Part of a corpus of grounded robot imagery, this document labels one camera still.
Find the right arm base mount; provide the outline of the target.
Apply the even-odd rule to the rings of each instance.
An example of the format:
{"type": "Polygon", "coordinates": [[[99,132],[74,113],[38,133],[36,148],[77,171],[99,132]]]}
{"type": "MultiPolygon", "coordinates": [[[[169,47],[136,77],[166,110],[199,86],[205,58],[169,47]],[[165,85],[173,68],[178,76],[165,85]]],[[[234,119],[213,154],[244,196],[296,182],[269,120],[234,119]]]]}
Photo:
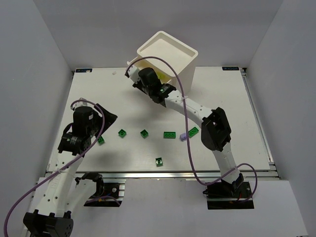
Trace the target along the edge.
{"type": "Polygon", "coordinates": [[[234,193],[221,182],[207,186],[202,193],[206,196],[208,210],[254,209],[249,182],[243,182],[234,193]]]}

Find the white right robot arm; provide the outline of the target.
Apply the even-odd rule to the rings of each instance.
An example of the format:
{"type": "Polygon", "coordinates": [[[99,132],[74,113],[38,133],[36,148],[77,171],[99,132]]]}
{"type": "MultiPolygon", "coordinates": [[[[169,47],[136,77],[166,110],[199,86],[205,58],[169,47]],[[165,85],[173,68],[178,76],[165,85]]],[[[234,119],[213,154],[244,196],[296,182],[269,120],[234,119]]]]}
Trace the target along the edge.
{"type": "Polygon", "coordinates": [[[234,194],[243,183],[231,150],[231,128],[225,111],[204,107],[182,96],[181,91],[169,83],[161,83],[152,68],[137,69],[132,66],[125,75],[133,87],[147,94],[155,103],[173,109],[193,121],[200,128],[203,145],[211,150],[219,166],[221,185],[234,194]]]}

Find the lime lego brick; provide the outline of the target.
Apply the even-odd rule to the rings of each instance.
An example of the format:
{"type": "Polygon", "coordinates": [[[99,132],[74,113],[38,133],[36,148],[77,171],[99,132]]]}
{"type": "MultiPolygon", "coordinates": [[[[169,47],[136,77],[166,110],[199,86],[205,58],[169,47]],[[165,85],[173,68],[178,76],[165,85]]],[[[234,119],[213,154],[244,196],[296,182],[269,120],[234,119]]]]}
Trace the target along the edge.
{"type": "Polygon", "coordinates": [[[166,75],[161,73],[161,72],[157,72],[157,76],[160,80],[165,80],[166,79],[166,75]]]}

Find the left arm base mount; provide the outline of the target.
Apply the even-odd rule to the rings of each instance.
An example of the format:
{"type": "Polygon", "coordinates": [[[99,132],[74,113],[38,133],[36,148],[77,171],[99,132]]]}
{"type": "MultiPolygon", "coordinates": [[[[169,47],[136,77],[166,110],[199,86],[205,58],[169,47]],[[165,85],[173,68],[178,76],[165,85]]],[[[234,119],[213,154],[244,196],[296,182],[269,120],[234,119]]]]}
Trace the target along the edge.
{"type": "Polygon", "coordinates": [[[125,180],[104,180],[102,194],[92,195],[84,204],[85,207],[119,207],[125,191],[125,180]]]}

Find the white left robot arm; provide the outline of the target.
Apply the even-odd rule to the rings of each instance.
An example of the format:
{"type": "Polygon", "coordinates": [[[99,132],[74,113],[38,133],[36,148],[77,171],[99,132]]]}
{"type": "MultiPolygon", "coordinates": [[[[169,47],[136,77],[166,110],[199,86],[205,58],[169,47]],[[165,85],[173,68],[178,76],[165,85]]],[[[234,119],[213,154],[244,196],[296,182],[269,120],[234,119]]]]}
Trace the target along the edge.
{"type": "Polygon", "coordinates": [[[104,192],[103,177],[97,172],[76,177],[87,151],[117,120],[101,105],[71,105],[73,121],[63,130],[55,170],[47,180],[47,189],[37,207],[23,218],[33,237],[69,237],[73,231],[73,216],[90,197],[104,192]]]}

